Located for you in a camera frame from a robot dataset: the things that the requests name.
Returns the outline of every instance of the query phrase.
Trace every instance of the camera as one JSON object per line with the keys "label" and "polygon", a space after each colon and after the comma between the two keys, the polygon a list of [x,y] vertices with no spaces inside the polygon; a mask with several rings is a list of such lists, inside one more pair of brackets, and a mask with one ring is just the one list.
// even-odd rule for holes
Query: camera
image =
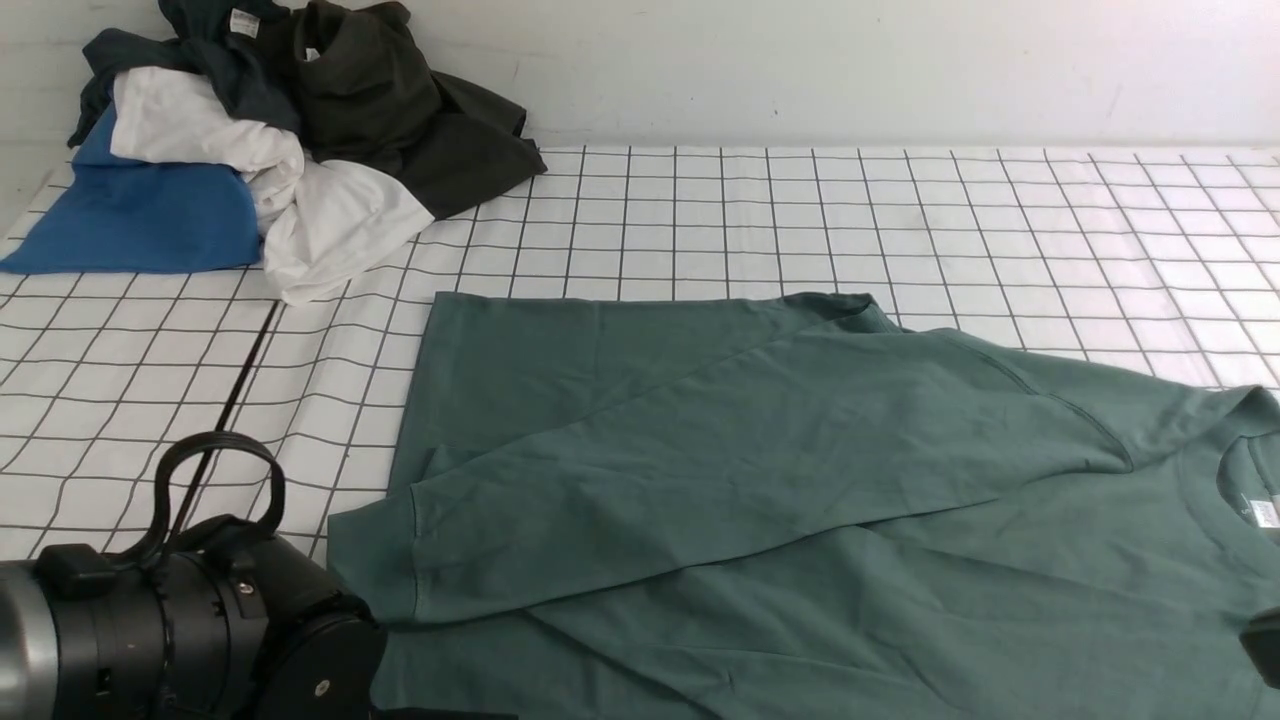
{"label": "camera", "polygon": [[[255,521],[223,515],[178,532],[198,483],[170,527],[170,477],[216,450],[265,460],[270,503]],[[380,716],[369,687],[387,633],[275,534],[284,488],[262,443],[196,434],[160,459],[150,528],[129,550],[64,544],[0,562],[0,720]]]}

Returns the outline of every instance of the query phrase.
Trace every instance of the shoulder seam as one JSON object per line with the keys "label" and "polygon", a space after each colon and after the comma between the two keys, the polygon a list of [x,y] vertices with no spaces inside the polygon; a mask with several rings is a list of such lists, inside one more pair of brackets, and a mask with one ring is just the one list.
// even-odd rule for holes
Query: shoulder seam
{"label": "shoulder seam", "polygon": [[951,345],[954,345],[954,346],[956,346],[956,347],[959,347],[959,348],[961,348],[961,350],[964,350],[966,352],[977,355],[983,361],[986,361],[988,365],[991,365],[996,370],[1000,370],[1001,374],[1004,374],[1006,378],[1009,378],[1010,380],[1012,380],[1027,395],[1034,395],[1034,396],[1038,396],[1038,397],[1048,397],[1050,400],[1053,400],[1053,401],[1061,404],[1062,406],[1065,406],[1068,410],[1075,413],[1080,419],[1083,419],[1085,423],[1093,425],[1093,429],[1096,429],[1100,434],[1102,434],[1105,438],[1107,438],[1108,441],[1111,441],[1111,443],[1114,443],[1120,450],[1120,455],[1124,459],[1125,471],[1126,473],[1132,473],[1133,471],[1133,468],[1134,468],[1134,465],[1133,465],[1133,456],[1129,454],[1129,447],[1120,439],[1119,436],[1116,436],[1114,432],[1111,432],[1111,428],[1107,428],[1105,424],[1102,424],[1101,420],[1098,420],[1097,418],[1094,418],[1093,415],[1091,415],[1089,413],[1087,413],[1083,407],[1080,407],[1079,405],[1071,402],[1070,400],[1066,400],[1062,396],[1055,395],[1052,392],[1041,392],[1041,391],[1036,389],[1034,387],[1030,386],[1030,383],[1028,383],[1025,379],[1023,379],[1023,377],[1020,374],[1018,374],[1016,370],[1014,370],[1009,365],[1005,365],[1000,360],[996,360],[989,354],[982,351],[978,347],[974,347],[974,346],[972,346],[969,343],[961,342],[961,341],[959,341],[959,340],[956,340],[954,337],[950,337],[946,333],[938,333],[937,337],[941,337],[942,340],[946,340]]}

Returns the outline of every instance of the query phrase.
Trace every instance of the white wall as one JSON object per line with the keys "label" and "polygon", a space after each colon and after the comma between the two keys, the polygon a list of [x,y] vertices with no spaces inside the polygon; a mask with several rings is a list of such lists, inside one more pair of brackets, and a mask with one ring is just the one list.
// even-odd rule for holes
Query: white wall
{"label": "white wall", "polygon": [[[1280,142],[1275,0],[406,4],[548,143]],[[109,26],[166,32],[154,0],[0,0],[0,152],[68,135]]]}

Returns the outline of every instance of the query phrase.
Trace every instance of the sage green t-shirt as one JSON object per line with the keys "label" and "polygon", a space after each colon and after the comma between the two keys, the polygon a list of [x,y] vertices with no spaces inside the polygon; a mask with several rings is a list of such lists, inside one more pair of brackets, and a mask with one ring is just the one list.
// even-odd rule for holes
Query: sage green t-shirt
{"label": "sage green t-shirt", "polygon": [[442,293],[330,566],[383,707],[526,719],[1280,716],[1280,409],[904,332],[867,296]]}

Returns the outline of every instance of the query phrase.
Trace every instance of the folded clothes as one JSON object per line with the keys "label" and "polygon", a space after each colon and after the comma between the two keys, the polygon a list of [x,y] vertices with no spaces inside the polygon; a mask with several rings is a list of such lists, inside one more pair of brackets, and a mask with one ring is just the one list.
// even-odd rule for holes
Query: folded clothes
{"label": "folded clothes", "polygon": [[[68,146],[84,142],[111,104],[115,76],[143,67],[204,74],[233,118],[261,120],[292,132],[301,128],[302,119],[288,92],[252,45],[261,20],[287,18],[285,8],[271,0],[160,0],[159,4],[177,38],[156,41],[110,28],[84,46],[93,77],[81,92],[81,118]],[[233,18],[241,22],[233,24]]]}
{"label": "folded clothes", "polygon": [[520,137],[525,109],[433,72],[408,19],[399,3],[348,10],[312,0],[262,23],[256,47],[292,91],[315,159],[387,173],[438,219],[547,172]]}
{"label": "folded clothes", "polygon": [[108,106],[72,160],[76,179],[0,270],[195,273],[257,261],[253,199],[236,170],[113,155],[115,127]]}
{"label": "folded clothes", "polygon": [[229,118],[204,77],[138,68],[120,74],[115,97],[116,155],[243,173],[265,236],[262,268],[285,302],[330,292],[434,219],[390,176],[356,163],[307,160],[293,133]]}

